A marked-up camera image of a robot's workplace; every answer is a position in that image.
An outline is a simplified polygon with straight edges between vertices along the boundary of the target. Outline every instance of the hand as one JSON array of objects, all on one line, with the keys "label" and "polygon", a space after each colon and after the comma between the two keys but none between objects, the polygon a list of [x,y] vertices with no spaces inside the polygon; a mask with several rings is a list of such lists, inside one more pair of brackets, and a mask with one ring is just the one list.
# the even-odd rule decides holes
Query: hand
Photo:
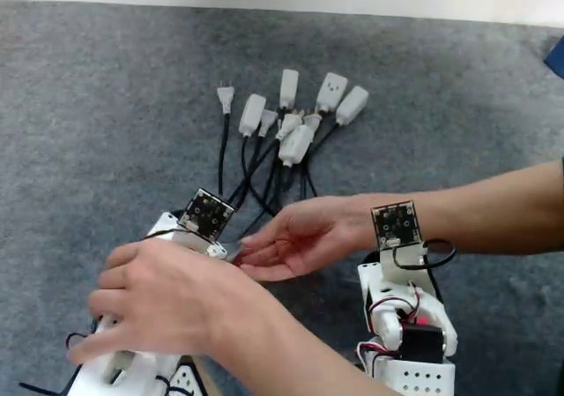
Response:
[{"label": "hand", "polygon": [[236,323],[267,293],[233,265],[158,238],[114,250],[99,286],[90,311],[120,322],[73,347],[75,364],[119,350],[212,355],[225,322]]},{"label": "hand", "polygon": [[375,246],[366,195],[314,198],[285,207],[265,228],[244,238],[237,263],[255,280],[311,273],[356,250]]}]

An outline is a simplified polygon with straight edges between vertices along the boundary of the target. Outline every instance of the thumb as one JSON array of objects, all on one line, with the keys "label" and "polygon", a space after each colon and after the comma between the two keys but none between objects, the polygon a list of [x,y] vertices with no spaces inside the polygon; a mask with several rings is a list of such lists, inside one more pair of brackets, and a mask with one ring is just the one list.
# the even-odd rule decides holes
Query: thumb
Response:
[{"label": "thumb", "polygon": [[123,341],[126,334],[122,326],[117,325],[107,331],[97,332],[86,337],[69,350],[68,357],[75,365],[82,365],[92,359],[106,354],[113,354],[123,350]]}]

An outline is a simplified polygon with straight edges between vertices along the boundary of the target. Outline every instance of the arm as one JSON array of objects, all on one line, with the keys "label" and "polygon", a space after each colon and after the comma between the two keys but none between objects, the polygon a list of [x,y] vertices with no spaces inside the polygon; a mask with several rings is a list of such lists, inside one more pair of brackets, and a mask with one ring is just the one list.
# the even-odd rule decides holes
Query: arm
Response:
[{"label": "arm", "polygon": [[[564,250],[562,161],[444,191],[353,198],[360,210],[412,199],[423,238],[450,240],[461,251],[531,254]],[[374,230],[365,225],[363,235],[364,247],[375,247]]]},{"label": "arm", "polygon": [[256,316],[230,318],[224,330],[226,344],[212,354],[253,394],[397,395],[326,346],[262,291],[260,298],[253,296],[259,308]]}]

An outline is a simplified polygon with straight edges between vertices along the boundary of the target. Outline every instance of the white connector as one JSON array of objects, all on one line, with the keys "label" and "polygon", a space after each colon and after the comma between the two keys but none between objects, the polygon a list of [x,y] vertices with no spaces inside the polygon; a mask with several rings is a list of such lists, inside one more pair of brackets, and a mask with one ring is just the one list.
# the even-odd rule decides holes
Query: white connector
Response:
[{"label": "white connector", "polygon": [[286,114],[284,116],[284,121],[278,128],[278,133],[276,138],[278,140],[284,140],[292,131],[301,125],[304,112],[301,111],[299,114],[294,111],[292,114]]},{"label": "white connector", "polygon": [[278,114],[276,112],[265,109],[261,116],[261,128],[258,131],[258,136],[261,138],[266,137],[268,130],[271,129],[277,119]]},{"label": "white connector", "polygon": [[368,103],[368,92],[360,86],[346,95],[345,99],[337,108],[335,115],[338,125],[348,125],[353,122],[357,115]]},{"label": "white connector", "polygon": [[296,70],[284,70],[282,72],[282,83],[280,84],[280,107],[283,110],[293,109],[298,93],[299,72]]},{"label": "white connector", "polygon": [[266,98],[258,94],[251,94],[245,104],[241,122],[239,123],[239,133],[245,137],[250,137],[261,122]]},{"label": "white connector", "polygon": [[322,117],[319,114],[311,114],[309,116],[304,116],[303,123],[311,129],[312,132],[317,131],[319,124],[321,123]]},{"label": "white connector", "polygon": [[231,114],[231,102],[235,96],[235,88],[233,86],[218,87],[218,97],[223,108],[223,114]]},{"label": "white connector", "polygon": [[302,124],[282,141],[278,157],[285,167],[299,164],[303,160],[309,145],[314,140],[314,135],[314,132],[306,124]]},{"label": "white connector", "polygon": [[315,103],[315,112],[333,112],[337,109],[338,103],[343,99],[348,80],[342,76],[330,72],[325,77],[317,102]]}]

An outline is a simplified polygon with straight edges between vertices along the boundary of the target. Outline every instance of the right hand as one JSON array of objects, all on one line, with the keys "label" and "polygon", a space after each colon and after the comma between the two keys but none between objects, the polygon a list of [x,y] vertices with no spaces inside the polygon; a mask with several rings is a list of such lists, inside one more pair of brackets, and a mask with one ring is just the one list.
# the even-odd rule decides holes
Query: right hand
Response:
[{"label": "right hand", "polygon": [[237,262],[255,280],[280,281],[311,273],[356,250],[371,249],[375,247],[371,206],[367,195],[289,205],[258,233],[242,239]]}]

